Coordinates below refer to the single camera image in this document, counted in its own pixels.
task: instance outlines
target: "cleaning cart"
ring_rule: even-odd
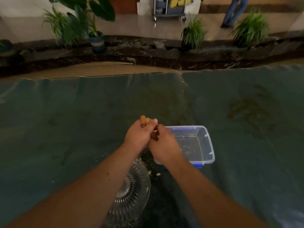
[[[187,0],[183,1],[183,6],[176,6],[171,8],[171,0],[152,0],[152,15],[154,17],[154,21],[157,21],[158,17],[181,17],[183,21],[185,21],[185,9]]]

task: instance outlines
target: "person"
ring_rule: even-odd
[[[240,6],[236,12],[234,12],[235,8],[240,2]],[[232,0],[227,13],[224,17],[221,28],[234,28],[234,23],[238,19],[238,17],[245,11],[249,0]]]
[[[158,141],[150,138],[156,126]],[[171,131],[157,125],[154,119],[144,128],[137,120],[127,131],[124,143],[96,168],[44,199],[5,228],[101,227],[132,162],[146,145],[177,181],[203,227],[267,227],[189,163]]]

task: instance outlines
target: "yellow sponge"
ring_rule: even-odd
[[[187,5],[188,4],[191,4],[191,0],[187,0]],[[182,5],[185,5],[185,0],[179,0],[178,1],[178,6],[182,6]]]
[[[179,2],[179,0],[171,0],[170,1],[170,8],[176,7],[178,2]]]

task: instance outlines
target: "shoe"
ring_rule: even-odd
[[[225,23],[223,23],[223,24],[221,25],[221,28],[229,28],[229,26],[226,25]]]

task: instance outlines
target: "jeans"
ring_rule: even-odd
[[[238,8],[238,10],[234,13],[235,8],[238,5],[238,2],[240,3],[240,6]],[[226,25],[234,25],[235,21],[237,20],[237,18],[245,11],[247,5],[248,5],[249,0],[232,0],[227,13],[224,17],[223,20],[223,24]]]

